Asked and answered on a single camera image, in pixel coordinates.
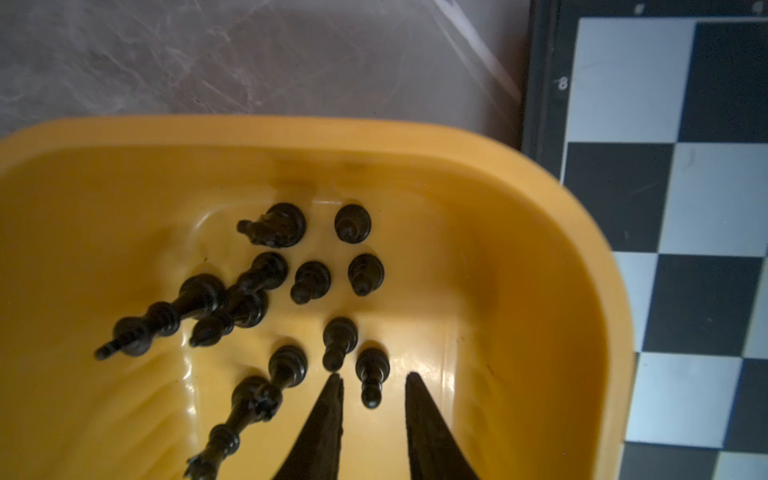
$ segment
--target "fallen chess piece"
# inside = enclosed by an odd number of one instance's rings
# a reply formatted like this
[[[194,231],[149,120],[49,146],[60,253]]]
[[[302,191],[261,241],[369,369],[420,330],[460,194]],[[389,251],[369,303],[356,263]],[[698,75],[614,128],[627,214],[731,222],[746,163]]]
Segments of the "fallen chess piece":
[[[268,304],[269,300],[263,290],[244,293],[236,286],[231,286],[227,290],[224,305],[195,323],[190,346],[216,345],[221,337],[232,333],[235,326],[247,329],[258,325],[266,315]]]
[[[205,449],[187,460],[185,478],[214,480],[221,462],[237,452],[240,434],[252,423],[269,422],[283,404],[283,390],[299,385],[306,376],[304,351],[297,346],[280,347],[270,358],[270,377],[250,376],[232,392],[232,411],[225,423],[208,435]]]
[[[288,263],[279,253],[264,252],[253,259],[250,268],[237,277],[237,288],[244,293],[275,290],[288,278]]]
[[[179,330],[181,320],[210,315],[224,300],[224,284],[207,273],[192,276],[181,284],[179,297],[171,303],[156,302],[142,317],[128,316],[118,320],[113,339],[99,347],[96,360],[106,360],[122,351],[128,356],[144,355],[156,336],[171,336]]]
[[[253,245],[270,248],[292,247],[304,236],[306,219],[296,205],[277,204],[255,222],[237,222],[237,231],[248,237]]]

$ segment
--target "black pawn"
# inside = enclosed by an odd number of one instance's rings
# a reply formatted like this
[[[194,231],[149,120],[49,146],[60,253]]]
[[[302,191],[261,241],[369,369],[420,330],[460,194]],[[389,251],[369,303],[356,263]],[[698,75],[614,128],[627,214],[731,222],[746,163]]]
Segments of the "black pawn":
[[[371,216],[360,205],[346,205],[336,214],[333,226],[342,242],[360,243],[371,233]]]
[[[245,293],[259,290],[274,290],[288,278],[288,263],[275,252],[259,253],[253,259],[250,269],[237,277],[237,288]]]
[[[382,402],[383,383],[389,376],[389,359],[377,348],[365,349],[355,364],[357,378],[362,382],[362,404],[374,409]]]
[[[346,354],[357,346],[357,327],[350,319],[335,318],[323,330],[323,342],[326,344],[323,367],[331,373],[337,372]]]
[[[331,272],[321,262],[304,263],[296,271],[296,283],[290,289],[290,297],[298,305],[318,299],[331,287]]]
[[[357,296],[366,296],[378,289],[384,281],[384,265],[375,255],[358,255],[347,270],[352,290]]]
[[[261,322],[269,304],[266,292],[243,293],[236,286],[227,290],[227,299],[221,308],[197,321],[190,337],[190,346],[216,345],[222,336],[229,335],[235,326],[250,328]]]
[[[253,245],[270,248],[292,247],[306,232],[306,219],[292,204],[273,205],[259,220],[237,222],[237,231],[246,235]]]

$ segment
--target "chessboard border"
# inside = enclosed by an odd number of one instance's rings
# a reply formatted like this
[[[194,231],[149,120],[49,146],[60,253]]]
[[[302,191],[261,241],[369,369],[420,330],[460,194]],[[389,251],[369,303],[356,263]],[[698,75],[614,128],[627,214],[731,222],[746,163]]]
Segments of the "chessboard border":
[[[752,5],[744,0],[534,0],[529,21],[531,40],[523,105],[522,153],[562,181],[571,90],[568,82],[582,17],[755,18]]]

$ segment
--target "marble countertop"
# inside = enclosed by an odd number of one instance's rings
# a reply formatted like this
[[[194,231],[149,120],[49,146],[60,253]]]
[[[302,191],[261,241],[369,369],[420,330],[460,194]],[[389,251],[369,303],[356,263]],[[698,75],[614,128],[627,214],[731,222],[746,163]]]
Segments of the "marble countertop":
[[[0,135],[96,114],[446,124],[516,145],[528,0],[6,0]]]

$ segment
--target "black square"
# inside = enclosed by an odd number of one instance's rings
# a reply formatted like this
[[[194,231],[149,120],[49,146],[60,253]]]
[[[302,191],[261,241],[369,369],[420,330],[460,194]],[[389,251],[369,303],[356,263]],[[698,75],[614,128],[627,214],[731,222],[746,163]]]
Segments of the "black square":
[[[768,453],[768,360],[743,361],[725,449]]]
[[[655,252],[672,144],[568,144],[565,186],[614,250]]]
[[[711,480],[716,462],[713,449],[627,442],[619,480]]]
[[[768,24],[700,23],[680,141],[768,142]]]
[[[762,264],[660,255],[643,351],[740,356]]]

